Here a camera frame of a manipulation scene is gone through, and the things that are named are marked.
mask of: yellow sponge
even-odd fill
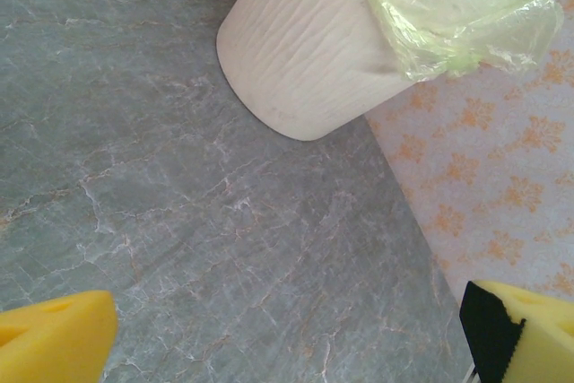
[[[6,311],[0,314],[0,382],[97,383],[116,331],[109,292]]]
[[[460,318],[482,383],[574,383],[574,303],[470,282]]]

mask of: plastic bag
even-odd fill
[[[509,72],[537,65],[563,21],[554,0],[369,0],[400,70],[424,81],[484,62]]]

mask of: white bucket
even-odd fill
[[[241,101],[277,132],[318,139],[413,83],[367,0],[238,0],[217,37]]]

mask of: patterned wallpaper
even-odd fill
[[[574,299],[574,0],[559,1],[540,70],[440,77],[367,115],[459,299],[473,278]]]

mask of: yellow-green plastic bag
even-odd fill
[[[424,81],[484,62],[509,72],[537,65],[560,29],[554,0],[369,0],[401,71]]]

